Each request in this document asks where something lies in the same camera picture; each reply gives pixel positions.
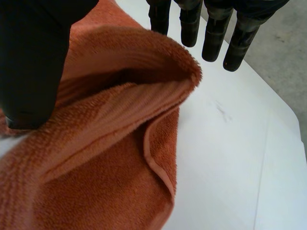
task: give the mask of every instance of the concrete floor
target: concrete floor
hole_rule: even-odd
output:
[[[205,9],[203,18],[208,15]],[[245,61],[295,112],[307,153],[307,1],[290,0],[263,24]],[[230,41],[234,14],[225,36]]]

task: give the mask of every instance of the black rubber finger tip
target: black rubber finger tip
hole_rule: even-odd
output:
[[[13,121],[8,117],[5,117],[6,124],[10,129],[18,129],[18,130],[34,130],[41,127],[45,121],[43,122],[22,122],[22,121]]]
[[[223,68],[229,72],[235,72],[240,67],[240,64],[237,63],[229,63],[224,61]]]
[[[218,52],[215,52],[214,50],[203,50],[201,53],[202,59],[208,62],[215,62],[219,56]]]
[[[151,20],[151,30],[158,32],[162,35],[167,35],[168,32],[168,21],[157,21],[157,20]]]
[[[197,42],[198,31],[196,32],[184,32],[181,31],[181,42],[186,47],[193,47]]]

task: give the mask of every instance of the towel fold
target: towel fold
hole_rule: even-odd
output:
[[[71,29],[51,119],[0,160],[0,230],[160,229],[178,106],[200,79],[182,46],[101,0]]]

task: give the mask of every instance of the white table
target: white table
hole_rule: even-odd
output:
[[[145,0],[117,0],[150,28]],[[179,7],[168,35],[180,43]],[[201,59],[206,22],[190,53],[203,81],[181,106],[174,211],[164,230],[306,230],[307,165],[298,120],[246,63],[223,69]],[[0,155],[19,140],[0,140]]]

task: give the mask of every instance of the orange towel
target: orange towel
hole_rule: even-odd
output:
[[[178,106],[200,79],[182,46],[101,0],[72,27],[52,118],[0,160],[0,230],[160,229]]]

